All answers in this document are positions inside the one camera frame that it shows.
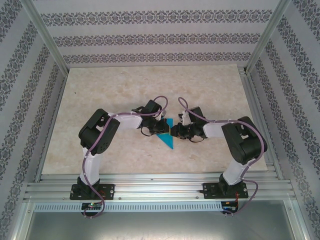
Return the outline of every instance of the wire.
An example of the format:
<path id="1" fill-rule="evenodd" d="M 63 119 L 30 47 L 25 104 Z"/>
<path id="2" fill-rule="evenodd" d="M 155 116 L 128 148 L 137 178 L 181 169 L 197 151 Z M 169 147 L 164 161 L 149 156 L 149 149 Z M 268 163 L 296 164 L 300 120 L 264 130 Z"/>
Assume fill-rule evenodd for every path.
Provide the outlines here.
<path id="1" fill-rule="evenodd" d="M 143 131 L 142 131 L 142 129 L 143 128 L 145 128 L 144 126 L 141 128 L 141 130 L 140 130 L 140 132 L 142 133 L 142 135 L 144 135 L 144 136 L 146 136 L 146 137 L 151 137 L 152 136 L 152 134 L 151 135 L 147 135 L 147 134 L 145 134 Z"/>
<path id="2" fill-rule="evenodd" d="M 204 138 L 202 138 L 202 140 L 201 140 L 201 141 L 192 141 L 191 139 L 189 139 L 189 141 L 190 141 L 190 142 L 195 143 L 195 144 L 196 144 L 196 143 L 201 143 L 203 140 L 205 140 L 205 139 L 204 139 Z"/>
<path id="3" fill-rule="evenodd" d="M 162 109 L 162 106 L 160 106 L 160 110 Z M 157 115 L 157 116 L 154 116 L 155 118 L 159 117 L 159 115 L 161 114 L 161 112 Z"/>
<path id="4" fill-rule="evenodd" d="M 86 209 L 84 210 L 83 212 L 83 215 L 85 218 L 89 218 L 89 219 L 93 219 L 93 218 L 96 218 L 98 216 L 100 216 L 104 210 L 105 210 L 105 207 L 106 207 L 106 203 L 105 203 L 105 200 L 104 198 L 101 196 L 101 194 L 95 190 L 95 188 L 90 184 L 88 178 L 87 178 L 87 173 L 86 173 L 86 169 L 85 169 L 85 165 L 86 165 L 86 160 L 88 158 L 88 155 L 91 153 L 91 151 L 96 147 L 96 145 L 99 143 L 100 139 L 102 138 L 102 136 L 104 135 L 109 123 L 111 122 L 111 120 L 117 116 L 123 116 L 123 115 L 134 115 L 134 116 L 153 116 L 153 115 L 156 115 L 156 114 L 160 114 L 162 113 L 168 106 L 168 98 L 166 96 L 157 96 L 153 101 L 159 99 L 159 98 L 162 98 L 162 99 L 165 99 L 166 103 L 165 103 L 165 106 L 164 108 L 160 109 L 159 111 L 157 112 L 154 112 L 154 113 L 136 113 L 136 112 L 120 112 L 120 113 L 117 113 L 117 114 L 114 114 L 112 116 L 110 116 L 108 118 L 108 120 L 106 121 L 101 133 L 99 134 L 98 138 L 95 140 L 94 144 L 88 149 L 88 151 L 86 151 L 85 155 L 84 155 L 84 158 L 83 158 L 83 162 L 82 162 L 82 172 L 83 172 L 83 176 L 84 176 L 84 179 L 86 181 L 86 184 L 91 188 L 91 190 L 101 199 L 101 203 L 103 205 L 103 207 L 101 208 L 101 211 L 98 212 L 96 215 L 94 216 L 87 216 L 86 215 Z"/>
<path id="5" fill-rule="evenodd" d="M 104 191 L 102 191 L 102 190 L 100 190 L 99 193 L 100 193 L 100 194 L 103 194 L 102 197 L 103 197 L 103 196 L 106 196 L 106 193 L 105 193 Z"/>
<path id="6" fill-rule="evenodd" d="M 236 200 L 235 200 L 236 206 L 235 207 L 237 208 L 239 206 L 239 193 L 237 191 L 235 192 L 235 196 L 236 196 Z"/>
<path id="7" fill-rule="evenodd" d="M 240 213 L 245 207 L 247 207 L 247 205 L 252 201 L 252 199 L 255 197 L 255 195 L 257 194 L 257 191 L 258 191 L 258 183 L 253 181 L 253 180 L 247 180 L 247 179 L 244 179 L 244 175 L 246 174 L 246 172 L 248 171 L 248 169 L 251 167 L 251 165 L 253 165 L 254 163 L 256 163 L 257 161 L 259 161 L 259 159 L 263 156 L 264 152 L 265 152 L 265 144 L 264 144 L 264 140 L 260 134 L 260 132 L 258 132 L 253 126 L 251 126 L 250 124 L 244 122 L 244 121 L 239 121 L 239 120 L 209 120 L 209 119 L 206 119 L 202 116 L 199 116 L 198 114 L 192 112 L 191 110 L 188 109 L 188 103 L 187 101 L 183 98 L 183 97 L 178 97 L 178 102 L 181 104 L 181 106 L 190 114 L 196 116 L 197 118 L 199 119 L 202 119 L 206 122 L 209 122 L 209 123 L 238 123 L 238 124 L 241 124 L 241 125 L 244 125 L 248 128 L 250 128 L 258 137 L 259 141 L 260 141 L 260 144 L 261 144 L 261 152 L 259 154 L 259 156 L 253 160 L 252 162 L 250 162 L 248 164 L 248 166 L 246 166 L 246 168 L 244 169 L 244 171 L 242 172 L 242 174 L 240 175 L 240 179 L 242 179 L 244 182 L 248 182 L 248 183 L 254 183 L 255 184 L 255 190 L 254 190 L 254 193 L 252 194 L 252 196 L 250 197 L 250 199 L 246 202 L 246 204 L 237 212 L 235 212 L 234 214 L 238 214 Z"/>

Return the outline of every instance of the marble board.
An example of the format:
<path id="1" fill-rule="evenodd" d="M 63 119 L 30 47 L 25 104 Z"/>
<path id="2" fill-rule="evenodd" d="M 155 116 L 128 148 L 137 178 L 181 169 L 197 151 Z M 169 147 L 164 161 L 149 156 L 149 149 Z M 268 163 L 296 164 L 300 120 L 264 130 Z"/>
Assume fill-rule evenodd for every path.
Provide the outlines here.
<path id="1" fill-rule="evenodd" d="M 119 113 L 168 97 L 166 118 L 199 106 L 207 119 L 252 119 L 236 65 L 72 68 L 58 110 L 42 174 L 79 174 L 83 152 L 78 133 L 99 108 Z M 165 101 L 158 103 L 164 106 Z M 139 129 L 118 131 L 103 154 L 101 174 L 223 172 L 232 156 L 224 138 L 201 143 L 174 138 L 174 150 Z M 264 158 L 250 170 L 267 170 Z"/>

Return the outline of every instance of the ornate damask pattern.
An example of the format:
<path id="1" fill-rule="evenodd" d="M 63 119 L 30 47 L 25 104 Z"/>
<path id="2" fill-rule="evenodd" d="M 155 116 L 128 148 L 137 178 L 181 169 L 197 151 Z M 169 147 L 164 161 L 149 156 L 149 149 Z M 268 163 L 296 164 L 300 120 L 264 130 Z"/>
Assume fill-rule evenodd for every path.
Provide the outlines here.
<path id="1" fill-rule="evenodd" d="M 137 34 L 54 37 L 58 47 L 166 45 L 166 44 L 256 44 L 259 33 Z"/>
<path id="2" fill-rule="evenodd" d="M 313 32 L 317 41 L 320 41 L 320 7 L 314 0 L 293 0 L 304 21 Z"/>
<path id="3" fill-rule="evenodd" d="M 49 58 L 50 52 L 46 45 L 43 45 L 40 54 L 35 62 L 29 80 L 25 86 L 17 110 L 14 113 L 12 122 L 10 123 L 7 135 L 4 137 L 2 148 L 0 150 L 0 180 L 3 179 L 3 174 L 6 172 L 6 166 L 11 158 L 11 153 L 16 145 L 17 138 L 21 131 L 21 127 L 25 121 L 31 101 L 37 89 L 41 75 Z"/>
<path id="4" fill-rule="evenodd" d="M 51 130 L 51 125 L 54 121 L 54 117 L 55 117 L 55 112 L 56 112 L 56 109 L 57 109 L 57 106 L 58 106 L 58 102 L 59 102 L 59 99 L 60 99 L 60 94 L 62 92 L 62 88 L 64 87 L 64 82 L 67 80 L 67 77 L 68 76 L 64 76 L 63 79 L 62 79 L 62 84 L 61 84 L 61 87 L 60 87 L 60 90 L 59 90 L 59 94 L 57 95 L 56 97 L 56 102 L 55 102 L 55 105 L 54 105 L 54 109 L 52 111 L 52 116 L 51 116 L 51 120 L 50 120 L 50 124 L 49 124 L 49 127 L 48 127 L 48 130 L 45 134 L 45 139 L 43 141 L 43 146 L 42 146 L 42 149 L 41 149 L 41 153 L 40 153 L 40 157 L 39 157 L 39 160 L 37 161 L 37 166 L 36 166 L 36 169 L 34 171 L 34 177 L 33 177 L 33 181 L 35 182 L 36 181 L 36 177 L 37 177 L 37 174 L 38 174 L 38 171 L 39 171 L 39 167 L 40 167 L 40 163 L 41 163 L 41 159 L 42 159 L 42 156 L 44 155 L 45 153 L 45 147 L 46 147 L 46 143 L 47 143 L 47 140 L 48 140 L 48 137 L 51 136 L 50 135 L 50 130 Z"/>
<path id="5" fill-rule="evenodd" d="M 48 27 L 111 24 L 266 23 L 272 10 L 166 10 L 43 13 Z"/>
<path id="6" fill-rule="evenodd" d="M 281 172 L 282 172 L 282 175 L 285 175 L 285 174 L 284 174 L 284 170 L 283 170 L 282 165 L 281 165 L 281 162 L 279 162 L 279 155 L 278 155 L 278 151 L 277 151 L 277 148 L 276 148 L 276 144 L 275 144 L 274 138 L 273 138 L 273 136 L 272 136 L 272 134 L 271 134 L 270 127 L 269 127 L 269 124 L 268 124 L 268 122 L 267 122 L 267 117 L 266 117 L 265 111 L 264 111 L 264 109 L 263 109 L 263 107 L 262 107 L 261 100 L 260 100 L 260 97 L 259 97 L 259 95 L 258 95 L 258 92 L 257 92 L 257 89 L 256 89 L 256 85 L 255 85 L 255 83 L 254 83 L 254 78 L 253 78 L 253 76 L 252 76 L 251 73 L 250 73 L 250 77 L 251 77 L 251 82 L 252 82 L 252 84 L 253 84 L 253 86 L 254 86 L 254 90 L 255 90 L 256 97 L 257 97 L 257 99 L 258 99 L 258 101 L 259 101 L 259 105 L 260 105 L 260 109 L 261 109 L 261 112 L 262 112 L 262 115 L 263 115 L 264 123 L 265 123 L 265 125 L 266 125 L 266 128 L 268 129 L 269 137 L 270 137 L 270 139 L 271 139 L 271 143 L 272 143 L 272 147 L 273 147 L 273 149 L 274 149 L 274 153 L 275 153 L 275 156 L 276 156 L 276 160 L 277 160 L 278 163 L 279 163 L 279 166 L 280 166 L 280 170 L 281 170 Z"/>
<path id="7" fill-rule="evenodd" d="M 292 168 L 292 173 L 295 177 L 295 181 L 297 182 L 297 186 L 300 190 L 300 194 L 305 204 L 305 210 L 308 212 L 308 217 L 312 222 L 312 227 L 315 228 L 315 235 L 320 238 L 320 213 L 318 212 L 318 207 L 316 206 L 315 198 L 312 196 L 312 191 L 310 190 L 310 184 L 306 180 L 306 173 L 304 169 L 301 167 L 301 162 L 297 155 L 295 146 L 292 142 L 290 133 L 287 128 L 287 124 L 284 120 L 283 114 L 279 107 L 278 101 L 276 99 L 275 93 L 271 86 L 269 77 L 266 73 L 265 67 L 262 64 L 261 59 L 259 59 L 255 65 L 255 68 L 259 75 L 259 80 L 263 86 L 265 95 L 267 97 L 267 101 L 269 103 L 270 110 L 273 115 L 273 119 L 277 125 L 277 129 L 284 146 L 284 150 L 286 152 L 286 156 L 288 157 L 288 161 Z M 253 85 L 255 91 L 257 92 L 257 88 L 255 85 L 255 81 L 253 81 Z"/>
<path id="8" fill-rule="evenodd" d="M 306 146 L 307 152 L 310 155 L 310 159 L 313 162 L 313 166 L 316 169 L 316 174 L 320 174 L 320 145 L 317 141 L 317 138 L 314 136 L 314 131 L 310 128 L 308 123 L 308 118 L 303 111 L 303 107 L 300 104 L 298 95 L 294 90 L 289 76 L 285 70 L 283 63 L 277 53 L 273 42 L 270 40 L 265 46 L 265 51 L 272 63 L 274 72 L 278 78 L 278 81 L 281 85 L 283 94 L 287 100 L 287 103 L 292 112 L 292 116 L 296 122 L 296 126 L 299 128 L 299 132 Z"/>
<path id="9" fill-rule="evenodd" d="M 11 28 L 11 24 L 14 23 L 21 9 L 22 9 L 22 5 L 19 0 L 7 0 L 1 7 L 0 43 L 3 42 L 7 32 Z"/>
<path id="10" fill-rule="evenodd" d="M 315 72 L 313 64 L 309 60 L 307 53 L 301 46 L 296 34 L 289 25 L 286 17 L 282 17 L 277 29 L 288 48 L 290 55 L 294 61 L 295 66 L 298 68 L 299 73 L 308 88 L 317 109 L 320 112 L 320 81 L 319 75 Z"/>
<path id="11" fill-rule="evenodd" d="M 67 64 L 247 61 L 250 52 L 173 52 L 64 55 Z"/>
<path id="12" fill-rule="evenodd" d="M 0 79 L 0 112 L 33 45 L 38 32 L 30 21 Z"/>
<path id="13" fill-rule="evenodd" d="M 17 207 L 17 201 L 19 200 L 21 188 L 26 178 L 30 160 L 32 158 L 34 147 L 37 143 L 38 135 L 40 133 L 40 129 L 46 115 L 51 94 L 53 92 L 55 83 L 57 81 L 58 73 L 59 73 L 59 67 L 55 63 L 50 73 L 50 77 L 48 79 L 40 105 L 38 107 L 35 120 L 31 127 L 30 135 L 27 138 L 27 143 L 23 150 L 23 155 L 21 156 L 21 160 L 19 161 L 19 167 L 14 176 L 12 187 L 10 188 L 10 195 L 7 197 L 8 200 L 4 204 L 4 211 L 1 214 L 1 220 L 0 220 L 0 233 L 1 233 L 0 239 L 6 239 L 9 226 L 12 222 L 14 210 Z M 63 82 L 61 83 L 61 86 L 60 86 L 59 95 L 61 94 L 62 87 L 63 87 Z M 56 109 L 57 107 L 58 99 L 59 97 L 57 98 L 54 109 Z"/>

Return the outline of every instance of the blue triangular block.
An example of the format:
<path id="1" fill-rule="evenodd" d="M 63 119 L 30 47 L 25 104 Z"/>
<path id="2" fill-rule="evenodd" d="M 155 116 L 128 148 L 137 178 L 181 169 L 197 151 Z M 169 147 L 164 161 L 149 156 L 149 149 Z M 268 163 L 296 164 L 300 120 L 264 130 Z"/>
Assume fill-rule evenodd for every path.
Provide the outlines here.
<path id="1" fill-rule="evenodd" d="M 169 128 L 172 128 L 174 126 L 173 118 L 167 118 L 166 123 L 169 125 Z M 174 149 L 174 137 L 171 136 L 168 132 L 163 134 L 157 134 L 157 137 L 160 138 L 171 149 Z"/>

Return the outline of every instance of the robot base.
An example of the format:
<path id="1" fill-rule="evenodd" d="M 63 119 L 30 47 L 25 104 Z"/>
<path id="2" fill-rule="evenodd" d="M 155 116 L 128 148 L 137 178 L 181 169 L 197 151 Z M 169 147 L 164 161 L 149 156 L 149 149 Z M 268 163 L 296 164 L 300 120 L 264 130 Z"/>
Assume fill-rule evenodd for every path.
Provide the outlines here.
<path id="1" fill-rule="evenodd" d="M 100 179 L 93 185 L 94 189 L 101 194 L 104 200 L 113 200 L 115 195 L 114 184 L 100 184 Z M 71 187 L 70 200 L 100 200 L 92 189 L 78 177 L 77 184 Z"/>
<path id="2" fill-rule="evenodd" d="M 248 189 L 244 182 L 237 183 L 233 189 L 229 189 L 226 194 L 221 191 L 219 182 L 205 182 L 202 184 L 203 190 L 200 193 L 203 194 L 204 199 L 234 199 L 238 194 L 239 199 L 247 199 Z"/>

